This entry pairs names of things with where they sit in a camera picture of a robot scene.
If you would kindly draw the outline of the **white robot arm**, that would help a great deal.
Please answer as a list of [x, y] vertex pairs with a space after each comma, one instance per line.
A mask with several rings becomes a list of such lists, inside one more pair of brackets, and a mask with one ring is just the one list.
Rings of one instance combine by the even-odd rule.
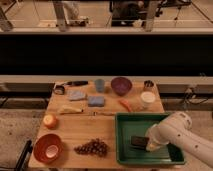
[[171, 143], [213, 168], [213, 142], [192, 133], [191, 128], [188, 114], [174, 112], [146, 131], [149, 138], [146, 150], [156, 151]]

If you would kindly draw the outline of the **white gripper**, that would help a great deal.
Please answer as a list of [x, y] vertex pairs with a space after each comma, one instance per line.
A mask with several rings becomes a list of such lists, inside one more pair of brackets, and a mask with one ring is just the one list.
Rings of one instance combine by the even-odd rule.
[[145, 136], [149, 138], [146, 150], [150, 152], [156, 151], [169, 143], [169, 141], [160, 134], [157, 124], [152, 125], [146, 131]]

